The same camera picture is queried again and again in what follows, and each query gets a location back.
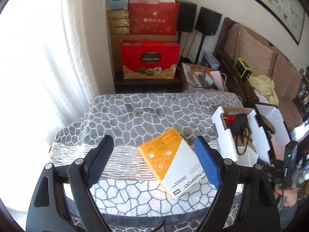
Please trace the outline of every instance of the red gift bag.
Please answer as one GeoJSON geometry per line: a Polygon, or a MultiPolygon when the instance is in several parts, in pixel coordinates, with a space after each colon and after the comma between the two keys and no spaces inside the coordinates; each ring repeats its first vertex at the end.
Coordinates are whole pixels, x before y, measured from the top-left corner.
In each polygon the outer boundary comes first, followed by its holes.
{"type": "Polygon", "coordinates": [[[125,79],[173,79],[180,45],[172,42],[123,40],[121,57],[125,79]]]}
{"type": "Polygon", "coordinates": [[[131,3],[130,35],[176,35],[179,3],[131,3]]]}

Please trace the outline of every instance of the black speaker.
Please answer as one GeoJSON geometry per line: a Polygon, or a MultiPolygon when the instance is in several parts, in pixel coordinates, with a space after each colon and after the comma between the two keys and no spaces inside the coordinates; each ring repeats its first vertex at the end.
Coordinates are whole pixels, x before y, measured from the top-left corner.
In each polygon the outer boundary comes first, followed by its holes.
{"type": "Polygon", "coordinates": [[[193,32],[197,4],[184,0],[176,0],[180,4],[177,31],[193,32]]]}
{"type": "Polygon", "coordinates": [[[201,7],[195,29],[203,35],[214,36],[217,33],[222,15],[210,9],[201,7]]]}

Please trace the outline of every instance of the yellow-green device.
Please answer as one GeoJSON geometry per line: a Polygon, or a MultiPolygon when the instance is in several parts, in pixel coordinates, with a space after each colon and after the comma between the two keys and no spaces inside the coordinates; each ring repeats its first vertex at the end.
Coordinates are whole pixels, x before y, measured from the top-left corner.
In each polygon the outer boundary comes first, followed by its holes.
{"type": "Polygon", "coordinates": [[[237,71],[238,75],[241,77],[241,79],[247,80],[252,74],[252,70],[242,58],[236,60],[234,68],[237,71]]]}

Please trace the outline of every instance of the blue tissue box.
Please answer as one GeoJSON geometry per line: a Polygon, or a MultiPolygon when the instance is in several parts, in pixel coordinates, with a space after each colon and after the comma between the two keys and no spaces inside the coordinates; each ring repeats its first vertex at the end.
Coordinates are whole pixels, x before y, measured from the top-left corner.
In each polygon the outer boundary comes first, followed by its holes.
{"type": "Polygon", "coordinates": [[[202,62],[200,64],[214,70],[219,70],[220,67],[219,61],[210,52],[204,52],[202,62]]]}
{"type": "Polygon", "coordinates": [[[129,0],[106,0],[106,10],[128,10],[129,0]]]}

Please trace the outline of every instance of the patterned blanket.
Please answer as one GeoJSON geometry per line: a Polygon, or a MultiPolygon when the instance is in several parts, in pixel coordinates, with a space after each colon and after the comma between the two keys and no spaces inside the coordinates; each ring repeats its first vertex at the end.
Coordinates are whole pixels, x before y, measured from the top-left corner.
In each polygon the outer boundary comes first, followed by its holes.
{"type": "MultiPolygon", "coordinates": [[[[174,127],[192,148],[195,137],[202,135],[218,149],[211,116],[219,106],[241,103],[232,93],[215,91],[98,96],[87,113],[56,135],[50,162],[71,164],[111,135],[114,152],[91,189],[108,224],[139,231],[137,228],[153,228],[166,219],[172,231],[192,230],[190,224],[198,224],[205,216],[217,190],[205,178],[180,199],[171,199],[143,161],[138,146],[174,127]]],[[[69,186],[65,191],[73,199],[69,186]]]]}

